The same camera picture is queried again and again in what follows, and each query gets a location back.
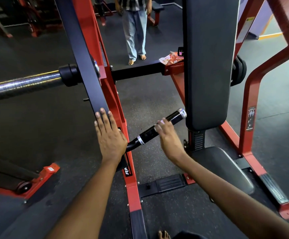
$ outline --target chest press machine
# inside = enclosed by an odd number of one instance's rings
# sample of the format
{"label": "chest press machine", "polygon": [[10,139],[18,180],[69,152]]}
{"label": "chest press machine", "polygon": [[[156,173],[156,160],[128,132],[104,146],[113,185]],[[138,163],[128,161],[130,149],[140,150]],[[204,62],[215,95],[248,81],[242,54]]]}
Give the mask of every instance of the chest press machine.
{"label": "chest press machine", "polygon": [[[248,194],[254,191],[254,185],[243,169],[250,169],[273,198],[280,215],[289,219],[289,199],[251,152],[260,81],[267,72],[289,60],[289,45],[249,75],[245,84],[239,138],[226,122],[230,86],[240,82],[232,80],[232,63],[247,34],[245,26],[250,28],[247,21],[250,17],[256,17],[264,0],[248,0],[238,23],[239,0],[182,1],[184,62],[169,67],[153,62],[142,67],[113,71],[91,0],[55,0],[77,66],[66,65],[58,71],[2,82],[0,99],[82,82],[88,95],[85,100],[91,103],[93,111],[99,111],[101,107],[110,110],[117,125],[129,139],[115,81],[160,72],[170,75],[186,109],[178,109],[167,119],[176,124],[186,118],[188,141],[184,141],[184,147],[187,153],[205,168]],[[289,44],[289,0],[267,1]],[[205,148],[205,131],[214,127],[219,127],[230,141],[237,152],[236,157],[231,158],[221,148]],[[117,168],[123,169],[132,233],[133,238],[137,239],[147,238],[141,208],[143,197],[195,183],[188,174],[178,174],[138,184],[131,150],[157,135],[151,127],[129,142],[125,157]],[[28,194],[33,192],[30,189],[23,191],[24,198],[28,198]]]}

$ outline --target white label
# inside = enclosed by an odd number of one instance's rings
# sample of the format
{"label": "white label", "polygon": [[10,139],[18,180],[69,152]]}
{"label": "white label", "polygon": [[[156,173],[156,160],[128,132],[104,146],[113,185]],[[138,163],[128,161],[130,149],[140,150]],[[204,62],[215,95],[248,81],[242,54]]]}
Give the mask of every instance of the white label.
{"label": "white label", "polygon": [[246,35],[248,34],[248,31],[250,30],[250,27],[253,24],[255,17],[248,17],[242,27],[242,30],[240,32],[240,34],[238,35],[238,38],[236,39],[236,43],[242,43],[246,37]]}

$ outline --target backrest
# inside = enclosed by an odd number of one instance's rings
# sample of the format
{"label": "backrest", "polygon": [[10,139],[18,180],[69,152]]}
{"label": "backrest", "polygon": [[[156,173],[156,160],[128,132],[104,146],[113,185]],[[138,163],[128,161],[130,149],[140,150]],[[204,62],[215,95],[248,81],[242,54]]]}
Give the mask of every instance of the backrest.
{"label": "backrest", "polygon": [[183,0],[186,126],[202,131],[227,116],[239,0]]}

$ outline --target gym floor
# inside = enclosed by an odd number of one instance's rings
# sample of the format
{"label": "gym floor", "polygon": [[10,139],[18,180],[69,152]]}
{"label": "gym floor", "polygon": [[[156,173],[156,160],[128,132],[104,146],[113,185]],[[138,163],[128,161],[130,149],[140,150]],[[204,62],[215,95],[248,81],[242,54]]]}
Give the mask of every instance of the gym floor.
{"label": "gym floor", "polygon": [[[128,68],[121,17],[108,17],[107,25],[99,27],[110,65],[115,70]],[[13,39],[0,37],[0,81],[75,63],[64,31],[38,38],[32,38],[26,26],[10,28],[10,32]],[[134,65],[164,57],[178,46],[182,46],[182,10],[165,6],[158,27],[147,28],[147,60],[137,60]],[[283,37],[246,40],[239,54],[246,60],[249,74],[285,46]],[[156,120],[183,107],[169,76],[140,76],[118,81],[116,85],[130,139]],[[243,86],[234,86],[230,92],[227,121],[237,133]],[[0,101],[0,157],[33,171],[54,161],[61,167],[26,204],[0,196],[0,238],[42,239],[97,170],[101,154],[92,110],[82,101],[85,97],[80,84]],[[264,77],[257,111],[254,155],[289,197],[289,61]],[[181,139],[187,139],[184,121],[175,128]],[[221,147],[232,157],[236,156],[218,129],[207,131],[208,146]],[[180,173],[163,154],[158,138],[134,150],[133,160],[140,183]],[[246,173],[256,187],[252,196],[274,209],[252,174]],[[142,209],[147,233],[152,239],[159,229],[169,231],[171,236],[189,230],[214,239],[246,238],[198,185],[146,197]],[[122,173],[118,172],[100,238],[131,237],[126,190]]]}

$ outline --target bare foot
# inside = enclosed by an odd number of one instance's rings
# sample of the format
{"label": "bare foot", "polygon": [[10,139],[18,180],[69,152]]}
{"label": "bare foot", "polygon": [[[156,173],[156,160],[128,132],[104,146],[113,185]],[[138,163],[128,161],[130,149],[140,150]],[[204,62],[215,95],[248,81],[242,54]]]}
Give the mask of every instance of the bare foot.
{"label": "bare foot", "polygon": [[159,239],[171,239],[170,235],[166,231],[158,231]]}

